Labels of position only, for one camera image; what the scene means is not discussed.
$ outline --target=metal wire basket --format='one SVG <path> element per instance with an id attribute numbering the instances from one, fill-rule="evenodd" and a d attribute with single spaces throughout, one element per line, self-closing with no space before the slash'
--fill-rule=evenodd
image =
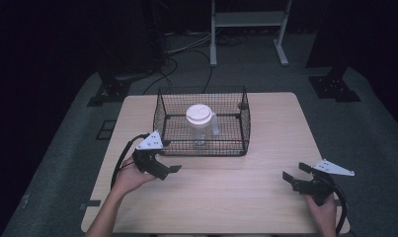
<path id="1" fill-rule="evenodd" d="M 186 111 L 204 104 L 216 114 L 218 134 L 192 137 Z M 245 87 L 160 88 L 153 120 L 166 156 L 243 156 L 248 151 L 251 116 Z"/>

